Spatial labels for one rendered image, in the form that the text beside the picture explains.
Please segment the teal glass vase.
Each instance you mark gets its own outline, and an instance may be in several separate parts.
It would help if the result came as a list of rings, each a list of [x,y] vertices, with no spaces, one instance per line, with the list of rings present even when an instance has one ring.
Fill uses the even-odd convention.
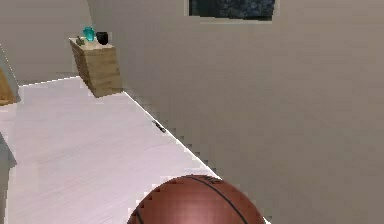
[[[92,27],[89,27],[89,26],[85,27],[83,29],[83,34],[88,41],[93,41],[95,38],[95,32]]]

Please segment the light wooden chest of drawers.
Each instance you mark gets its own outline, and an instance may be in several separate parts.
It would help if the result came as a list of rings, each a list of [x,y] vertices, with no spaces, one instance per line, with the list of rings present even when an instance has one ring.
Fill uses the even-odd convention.
[[[69,43],[79,76],[91,93],[103,97],[123,91],[116,48],[111,44],[101,45],[97,40],[79,45],[77,38],[70,38]]]

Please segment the small black flat object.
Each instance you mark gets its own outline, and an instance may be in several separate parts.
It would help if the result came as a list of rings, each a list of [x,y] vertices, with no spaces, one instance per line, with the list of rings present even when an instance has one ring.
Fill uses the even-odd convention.
[[[154,123],[155,126],[156,126],[162,133],[166,133],[167,130],[166,130],[163,126],[161,126],[156,120],[153,120],[152,123]]]

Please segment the brown basketball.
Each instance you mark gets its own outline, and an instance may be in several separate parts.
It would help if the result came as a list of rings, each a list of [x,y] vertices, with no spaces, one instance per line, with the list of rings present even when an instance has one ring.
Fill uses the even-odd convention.
[[[251,200],[208,175],[173,178],[153,189],[126,224],[266,224]]]

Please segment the brown wooden furniture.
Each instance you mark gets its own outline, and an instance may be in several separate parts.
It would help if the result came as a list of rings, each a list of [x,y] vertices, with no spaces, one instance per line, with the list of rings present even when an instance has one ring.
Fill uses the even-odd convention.
[[[0,68],[0,106],[13,104],[16,102],[16,96],[12,92],[5,73]]]

